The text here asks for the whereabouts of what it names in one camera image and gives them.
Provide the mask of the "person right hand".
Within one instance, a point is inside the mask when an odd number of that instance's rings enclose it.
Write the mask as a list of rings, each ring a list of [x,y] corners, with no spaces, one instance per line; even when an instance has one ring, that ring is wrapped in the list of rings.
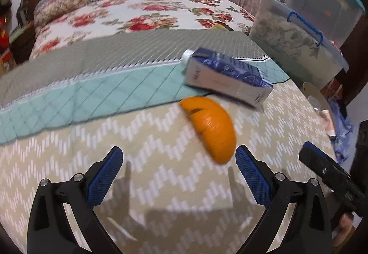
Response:
[[[339,246],[345,238],[348,236],[352,229],[352,223],[354,221],[354,215],[350,213],[342,214],[339,219],[339,231],[332,239],[332,246]]]

